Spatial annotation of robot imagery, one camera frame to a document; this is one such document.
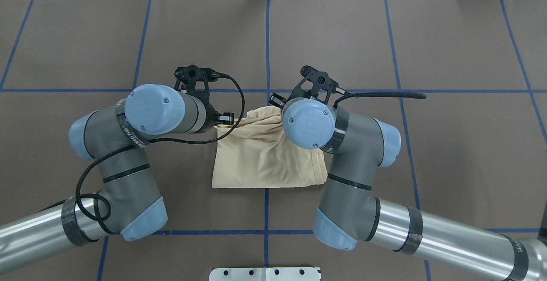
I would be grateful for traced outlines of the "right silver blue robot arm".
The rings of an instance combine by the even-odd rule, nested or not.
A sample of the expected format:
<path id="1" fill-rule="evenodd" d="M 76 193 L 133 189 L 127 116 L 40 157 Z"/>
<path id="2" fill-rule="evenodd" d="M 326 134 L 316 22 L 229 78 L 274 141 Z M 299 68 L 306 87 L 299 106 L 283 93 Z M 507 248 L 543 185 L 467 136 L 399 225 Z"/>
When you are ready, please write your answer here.
<path id="1" fill-rule="evenodd" d="M 366 241 L 400 255 L 441 263 L 491 281 L 544 281 L 546 228 L 537 238 L 516 238 L 381 199 L 373 190 L 380 168 L 391 166 L 402 148 L 399 130 L 376 118 L 349 112 L 349 98 L 426 99 L 422 92 L 351 93 L 328 73 L 311 66 L 288 98 L 273 93 L 285 134 L 298 147 L 332 154 L 317 207 L 313 234 L 343 251 Z"/>

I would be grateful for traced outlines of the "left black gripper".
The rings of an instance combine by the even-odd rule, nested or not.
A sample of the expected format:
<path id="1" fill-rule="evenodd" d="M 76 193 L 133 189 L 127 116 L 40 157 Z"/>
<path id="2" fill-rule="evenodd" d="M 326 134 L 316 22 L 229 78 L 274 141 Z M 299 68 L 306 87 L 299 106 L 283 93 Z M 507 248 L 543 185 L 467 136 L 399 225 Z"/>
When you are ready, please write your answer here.
<path id="1" fill-rule="evenodd" d="M 233 125 L 233 112 L 220 113 L 210 103 L 209 82 L 219 79 L 218 72 L 211 68 L 199 68 L 195 65 L 178 67 L 174 76 L 178 91 L 189 111 L 176 130 L 182 133 L 205 133 L 215 125 Z"/>

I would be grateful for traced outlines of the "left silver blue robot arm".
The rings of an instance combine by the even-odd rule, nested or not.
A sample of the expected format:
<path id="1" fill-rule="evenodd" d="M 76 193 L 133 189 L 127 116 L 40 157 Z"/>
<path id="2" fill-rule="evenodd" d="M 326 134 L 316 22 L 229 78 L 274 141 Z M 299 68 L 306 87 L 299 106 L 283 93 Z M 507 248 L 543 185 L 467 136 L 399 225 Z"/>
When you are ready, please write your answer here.
<path id="1" fill-rule="evenodd" d="M 210 82 L 230 80 L 244 97 L 232 76 L 211 68 L 179 67 L 174 76 L 174 87 L 137 86 L 115 105 L 71 125 L 72 149 L 91 164 L 78 179 L 74 195 L 1 227 L 2 275 L 110 234 L 140 240 L 167 223 L 145 147 L 184 142 L 170 138 L 170 133 L 237 126 L 233 113 L 220 113 L 210 104 Z"/>

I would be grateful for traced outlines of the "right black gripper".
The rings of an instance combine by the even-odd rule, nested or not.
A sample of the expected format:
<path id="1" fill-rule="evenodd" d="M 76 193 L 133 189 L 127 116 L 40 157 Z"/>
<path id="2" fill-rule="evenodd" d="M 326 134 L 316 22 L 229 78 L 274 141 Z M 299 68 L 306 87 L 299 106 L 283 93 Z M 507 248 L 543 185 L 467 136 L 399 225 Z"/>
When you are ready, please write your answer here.
<path id="1" fill-rule="evenodd" d="M 342 89 L 338 82 L 332 80 L 326 72 L 319 71 L 311 66 L 303 66 L 300 69 L 300 74 L 303 80 L 293 88 L 289 98 L 286 99 L 279 94 L 271 94 L 268 104 L 277 108 L 284 108 L 289 101 L 295 98 L 306 98 L 327 105 L 331 94 L 346 96 L 346 90 Z"/>

